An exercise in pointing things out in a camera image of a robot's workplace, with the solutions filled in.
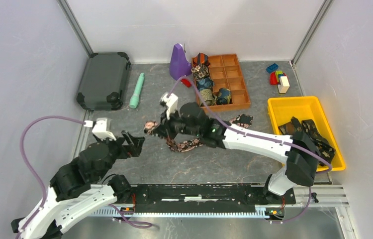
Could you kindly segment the black pink rose tie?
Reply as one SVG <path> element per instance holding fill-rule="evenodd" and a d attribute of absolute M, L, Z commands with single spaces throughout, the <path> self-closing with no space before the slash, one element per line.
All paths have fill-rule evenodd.
<path fill-rule="evenodd" d="M 246 114 L 238 115 L 234 118 L 232 118 L 229 123 L 235 124 L 237 126 L 243 127 L 243 128 L 249 128 L 252 125 L 254 117 Z M 144 132 L 148 135 L 152 135 L 152 130 L 156 129 L 158 126 L 158 123 L 156 121 L 147 121 L 144 124 Z M 171 152 L 188 152 L 190 150 L 193 150 L 194 148 L 203 146 L 204 144 L 200 141 L 199 138 L 192 139 L 192 140 L 186 140 L 182 143 L 176 143 L 174 139 L 166 138 L 166 145 L 168 146 L 169 150 Z"/>

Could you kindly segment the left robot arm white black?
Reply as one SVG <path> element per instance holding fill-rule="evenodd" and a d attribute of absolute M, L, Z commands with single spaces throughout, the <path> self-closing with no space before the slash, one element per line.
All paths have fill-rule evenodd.
<path fill-rule="evenodd" d="M 131 199 L 132 187 L 124 175 L 114 175 L 100 190 L 76 203 L 81 194 L 104 179 L 119 159 L 138 157 L 144 137 L 122 131 L 116 140 L 96 138 L 70 163 L 62 166 L 50 180 L 45 199 L 25 218 L 13 220 L 12 231 L 22 239 L 59 239 L 77 222 L 113 202 L 126 203 Z"/>

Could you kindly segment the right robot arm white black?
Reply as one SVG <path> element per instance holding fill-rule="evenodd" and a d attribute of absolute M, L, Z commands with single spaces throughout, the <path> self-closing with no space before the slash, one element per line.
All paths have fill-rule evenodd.
<path fill-rule="evenodd" d="M 211 148 L 247 151 L 282 163 L 283 168 L 268 177 L 263 189 L 263 198 L 269 203 L 276 203 L 297 185 L 314 184 L 320 153 L 303 132 L 274 135 L 249 130 L 209 117 L 197 103 L 187 103 L 180 110 L 167 107 L 161 121 L 144 131 L 167 141 L 178 134 L 192 135 Z"/>

